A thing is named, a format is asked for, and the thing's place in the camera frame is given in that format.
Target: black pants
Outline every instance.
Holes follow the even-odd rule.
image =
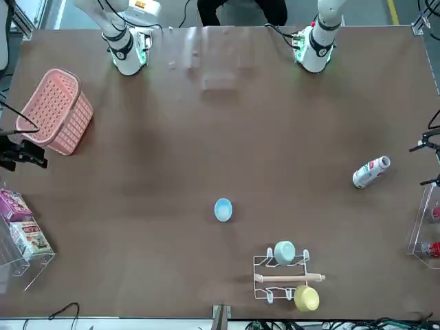
[[[220,25],[215,10],[227,0],[198,0],[197,7],[203,26]],[[287,21],[287,8],[285,0],[255,0],[258,3],[267,22],[274,25],[284,25]]]

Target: floor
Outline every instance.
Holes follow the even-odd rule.
[[[33,19],[37,17],[45,3],[45,14],[41,19],[41,28],[45,29],[89,29],[98,26],[81,10],[73,5],[72,0],[18,0],[25,12]],[[163,26],[177,27],[184,17],[186,0],[159,0],[162,5],[159,16],[150,23],[160,23]],[[304,25],[310,23],[316,14],[317,1],[286,0],[289,18],[287,25]],[[252,0],[229,0],[217,12],[224,25],[262,25],[265,18]],[[417,16],[417,2],[409,0],[349,0],[346,3],[343,23],[345,25],[407,25]],[[433,30],[440,35],[440,18],[430,19]],[[190,0],[184,27],[200,26],[197,15],[197,0]],[[440,77],[440,41],[429,35],[424,36],[426,49],[432,65],[434,76]],[[18,47],[12,50],[17,54]]]
[[[22,330],[24,320],[0,320],[0,330]],[[229,321],[228,330],[244,330],[248,321]],[[298,322],[306,330],[322,330],[321,322]],[[72,319],[66,320],[30,320],[26,330],[59,330],[70,329]],[[119,318],[85,318],[76,322],[75,330],[210,330],[211,320],[163,320],[163,319],[119,319]],[[351,330],[352,324],[345,323],[339,330]],[[386,325],[384,330],[402,330],[403,328]]]

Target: plastic bottle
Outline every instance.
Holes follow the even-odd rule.
[[[387,156],[376,158],[363,165],[353,174],[353,183],[358,188],[365,188],[374,179],[379,177],[390,166],[391,161]]]
[[[440,242],[435,243],[422,243],[421,244],[422,253],[426,253],[428,256],[433,258],[440,257]]]

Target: pink basket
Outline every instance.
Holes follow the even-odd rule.
[[[40,129],[23,134],[40,146],[71,155],[90,122],[93,109],[80,88],[78,77],[60,69],[49,70],[27,102],[22,114]],[[24,118],[16,120],[18,130],[34,129]]]

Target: clear acrylic shelf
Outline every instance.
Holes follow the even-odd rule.
[[[426,186],[419,212],[410,236],[407,254],[415,256],[431,269],[440,269],[440,257],[429,256],[422,251],[427,243],[440,242],[440,188]]]
[[[29,289],[55,255],[50,248],[49,252],[34,254],[25,260],[12,240],[8,222],[0,214],[0,294]]]

